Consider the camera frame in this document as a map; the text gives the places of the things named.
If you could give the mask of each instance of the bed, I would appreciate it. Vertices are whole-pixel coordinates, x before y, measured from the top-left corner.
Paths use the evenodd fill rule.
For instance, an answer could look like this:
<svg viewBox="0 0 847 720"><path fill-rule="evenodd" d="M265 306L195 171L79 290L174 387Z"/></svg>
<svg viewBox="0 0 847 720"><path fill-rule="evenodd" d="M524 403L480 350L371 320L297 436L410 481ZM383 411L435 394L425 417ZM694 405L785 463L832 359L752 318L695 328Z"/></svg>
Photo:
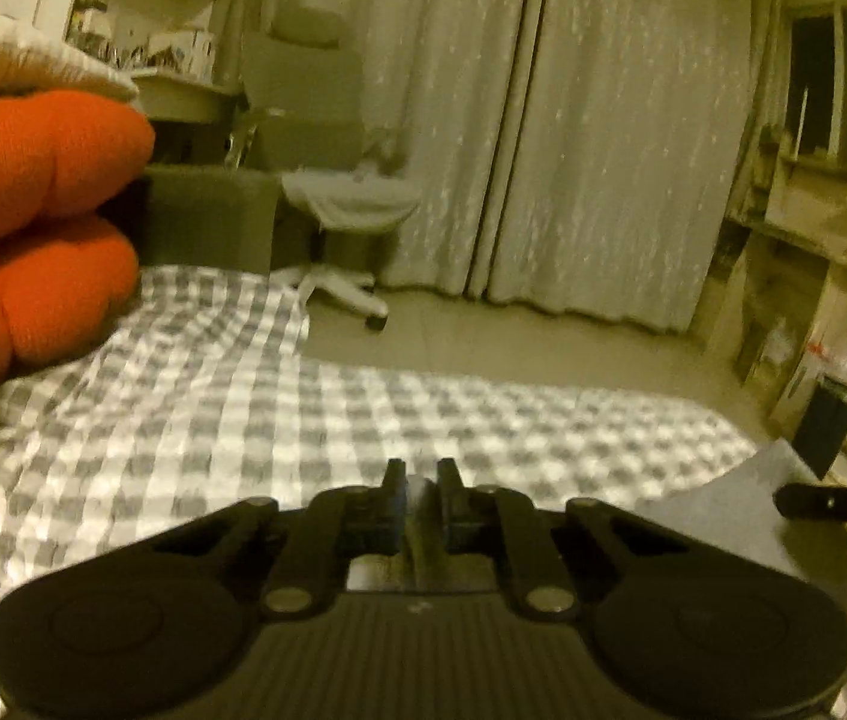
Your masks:
<svg viewBox="0 0 847 720"><path fill-rule="evenodd" d="M265 275L151 266L88 356L0 388L0 598L250 495L297 507L391 457L540 507L622 507L708 482L755 447L692 402L308 360L307 316ZM847 718L847 688L835 707Z"/></svg>

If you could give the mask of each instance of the orange knitted fabric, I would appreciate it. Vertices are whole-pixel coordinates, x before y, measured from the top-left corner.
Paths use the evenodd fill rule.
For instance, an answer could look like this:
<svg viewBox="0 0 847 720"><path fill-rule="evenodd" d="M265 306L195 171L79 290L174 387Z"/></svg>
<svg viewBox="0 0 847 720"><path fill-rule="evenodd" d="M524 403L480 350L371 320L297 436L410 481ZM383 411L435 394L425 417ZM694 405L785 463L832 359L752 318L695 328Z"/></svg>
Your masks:
<svg viewBox="0 0 847 720"><path fill-rule="evenodd" d="M133 247L93 215L0 242L0 381L12 358L48 365L90 348L136 284Z"/></svg>
<svg viewBox="0 0 847 720"><path fill-rule="evenodd" d="M86 92L0 98L0 238L37 215L89 213L142 172L154 131L123 103Z"/></svg>

